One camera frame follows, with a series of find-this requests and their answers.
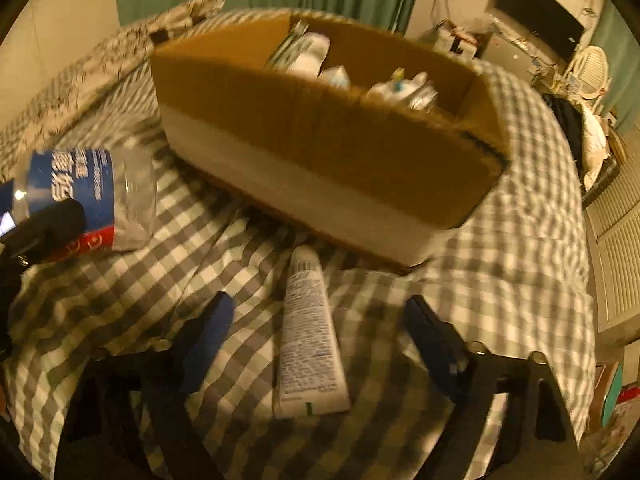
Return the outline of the clear jar blue label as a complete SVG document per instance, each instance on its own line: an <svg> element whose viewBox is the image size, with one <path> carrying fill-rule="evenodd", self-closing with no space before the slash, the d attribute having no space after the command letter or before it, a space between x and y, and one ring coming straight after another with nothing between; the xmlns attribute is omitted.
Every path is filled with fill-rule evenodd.
<svg viewBox="0 0 640 480"><path fill-rule="evenodd" d="M138 148L32 151L1 185L2 229L68 198L81 204L85 229L65 247L67 255L139 249L151 239L156 218L152 156Z"/></svg>

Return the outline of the white cream tube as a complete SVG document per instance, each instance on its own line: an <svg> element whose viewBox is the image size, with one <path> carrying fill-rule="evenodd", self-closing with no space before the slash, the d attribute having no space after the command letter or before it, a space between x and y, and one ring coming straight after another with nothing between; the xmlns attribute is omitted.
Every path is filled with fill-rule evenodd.
<svg viewBox="0 0 640 480"><path fill-rule="evenodd" d="M287 419L349 408L323 269L311 247L299 246L288 266L273 413Z"/></svg>

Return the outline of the floral folded blanket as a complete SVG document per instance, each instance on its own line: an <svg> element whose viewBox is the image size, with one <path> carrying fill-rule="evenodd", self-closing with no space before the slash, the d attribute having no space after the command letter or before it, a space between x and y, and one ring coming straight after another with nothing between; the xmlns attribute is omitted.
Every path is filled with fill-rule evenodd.
<svg viewBox="0 0 640 480"><path fill-rule="evenodd" d="M145 62L154 49L154 32L180 36L221 12L225 3L188 0L122 26L61 70L1 130L1 181L14 177L18 161L28 150L43 148L64 136L105 93Z"/></svg>

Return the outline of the white louvered wardrobe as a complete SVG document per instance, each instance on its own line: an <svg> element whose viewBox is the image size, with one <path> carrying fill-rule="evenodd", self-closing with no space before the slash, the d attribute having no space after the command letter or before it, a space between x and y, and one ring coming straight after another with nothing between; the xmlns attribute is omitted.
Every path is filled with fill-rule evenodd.
<svg viewBox="0 0 640 480"><path fill-rule="evenodd" d="M617 330L639 316L639 129L623 136L627 159L587 207L596 266L598 330Z"/></svg>

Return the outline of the brown cardboard box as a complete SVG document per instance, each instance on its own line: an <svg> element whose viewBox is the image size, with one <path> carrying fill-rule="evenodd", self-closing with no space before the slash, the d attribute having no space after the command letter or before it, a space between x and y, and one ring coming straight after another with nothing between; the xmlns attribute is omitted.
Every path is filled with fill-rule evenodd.
<svg viewBox="0 0 640 480"><path fill-rule="evenodd" d="M306 32L331 40L320 73L285 73ZM429 113L367 98L396 68L427 72ZM284 11L154 49L151 70L171 149L215 182L357 252L411 268L470 218L510 164L488 79L452 55L333 16Z"/></svg>

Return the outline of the white puffy coat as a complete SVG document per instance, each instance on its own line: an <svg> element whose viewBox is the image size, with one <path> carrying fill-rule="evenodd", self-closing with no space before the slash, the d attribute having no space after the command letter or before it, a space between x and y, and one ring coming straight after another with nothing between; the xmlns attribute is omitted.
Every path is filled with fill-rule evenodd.
<svg viewBox="0 0 640 480"><path fill-rule="evenodd" d="M582 183L585 190L596 183L605 159L608 158L608 140L598 118L590 108L582 103Z"/></svg>

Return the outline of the silvery foil pouch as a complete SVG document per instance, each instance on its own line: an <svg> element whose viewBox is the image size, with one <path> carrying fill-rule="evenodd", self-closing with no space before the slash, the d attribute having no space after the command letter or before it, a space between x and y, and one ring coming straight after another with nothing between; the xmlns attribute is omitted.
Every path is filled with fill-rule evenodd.
<svg viewBox="0 0 640 480"><path fill-rule="evenodd" d="M417 73L413 78L407 79L405 70L398 67L388 81L372 86L366 97L401 105L416 112L429 113L435 108L438 92L428 79L427 72Z"/></svg>

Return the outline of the black jacket on chair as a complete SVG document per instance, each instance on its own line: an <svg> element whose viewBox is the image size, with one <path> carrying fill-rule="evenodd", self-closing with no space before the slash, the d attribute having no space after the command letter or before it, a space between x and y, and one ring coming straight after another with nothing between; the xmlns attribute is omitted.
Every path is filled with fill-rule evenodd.
<svg viewBox="0 0 640 480"><path fill-rule="evenodd" d="M572 102L555 94L544 93L542 98L560 125L570 146L578 176L582 177L584 175L584 163L582 162L582 148L584 147L584 141L582 140L582 112Z"/></svg>

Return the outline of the white blue packet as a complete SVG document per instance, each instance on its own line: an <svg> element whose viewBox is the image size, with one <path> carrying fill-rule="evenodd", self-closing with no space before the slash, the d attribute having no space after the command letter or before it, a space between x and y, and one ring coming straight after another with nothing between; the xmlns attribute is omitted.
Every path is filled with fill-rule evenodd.
<svg viewBox="0 0 640 480"><path fill-rule="evenodd" d="M322 70L318 76L318 81L333 88L348 90L350 88L350 78L343 65L334 66Z"/></svg>

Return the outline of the white socks bundle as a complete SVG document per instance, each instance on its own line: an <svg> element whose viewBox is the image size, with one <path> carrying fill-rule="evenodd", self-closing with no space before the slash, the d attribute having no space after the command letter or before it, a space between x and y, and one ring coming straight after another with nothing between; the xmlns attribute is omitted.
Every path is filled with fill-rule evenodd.
<svg viewBox="0 0 640 480"><path fill-rule="evenodd" d="M306 32L293 44L285 63L285 73L305 79L316 79L331 47L327 36Z"/></svg>

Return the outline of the silver mini fridge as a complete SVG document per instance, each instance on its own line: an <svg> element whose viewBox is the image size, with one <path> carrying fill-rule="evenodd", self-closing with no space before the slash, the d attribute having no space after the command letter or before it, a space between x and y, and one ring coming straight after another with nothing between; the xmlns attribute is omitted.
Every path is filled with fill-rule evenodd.
<svg viewBox="0 0 640 480"><path fill-rule="evenodd" d="M480 58L503 68L528 84L533 83L537 73L533 55L494 32L487 40Z"/></svg>

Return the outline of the white suitcase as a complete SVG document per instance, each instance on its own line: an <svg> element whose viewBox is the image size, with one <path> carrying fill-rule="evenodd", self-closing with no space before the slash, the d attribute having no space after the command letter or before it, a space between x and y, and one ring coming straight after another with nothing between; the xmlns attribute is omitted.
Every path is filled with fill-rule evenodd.
<svg viewBox="0 0 640 480"><path fill-rule="evenodd" d="M453 53L462 58L474 58L478 50L478 40L465 29L454 26L450 21L443 20L435 27L435 42L433 49L438 53Z"/></svg>

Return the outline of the white oval vanity mirror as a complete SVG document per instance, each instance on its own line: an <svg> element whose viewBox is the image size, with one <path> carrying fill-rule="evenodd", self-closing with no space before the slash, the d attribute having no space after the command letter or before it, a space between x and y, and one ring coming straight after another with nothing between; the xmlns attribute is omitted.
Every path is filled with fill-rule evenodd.
<svg viewBox="0 0 640 480"><path fill-rule="evenodd" d="M597 46L582 49L570 61L565 80L570 91L584 100L592 101L604 96L611 83L605 50Z"/></svg>

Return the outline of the green window curtain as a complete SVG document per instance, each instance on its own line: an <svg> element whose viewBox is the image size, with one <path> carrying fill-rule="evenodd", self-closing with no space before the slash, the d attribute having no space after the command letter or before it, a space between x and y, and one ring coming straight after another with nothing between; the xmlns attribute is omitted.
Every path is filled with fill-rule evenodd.
<svg viewBox="0 0 640 480"><path fill-rule="evenodd" d="M639 44L611 0L605 0L591 38L608 58L608 91L602 112L614 112L618 133L634 131L639 118Z"/></svg>

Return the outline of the black wall television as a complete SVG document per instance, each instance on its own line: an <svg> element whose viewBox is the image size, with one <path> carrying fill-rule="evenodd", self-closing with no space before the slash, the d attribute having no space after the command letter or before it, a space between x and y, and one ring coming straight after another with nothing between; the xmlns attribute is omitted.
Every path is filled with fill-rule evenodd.
<svg viewBox="0 0 640 480"><path fill-rule="evenodd" d="M495 8L524 26L565 62L573 57L585 31L556 0L495 0Z"/></svg>

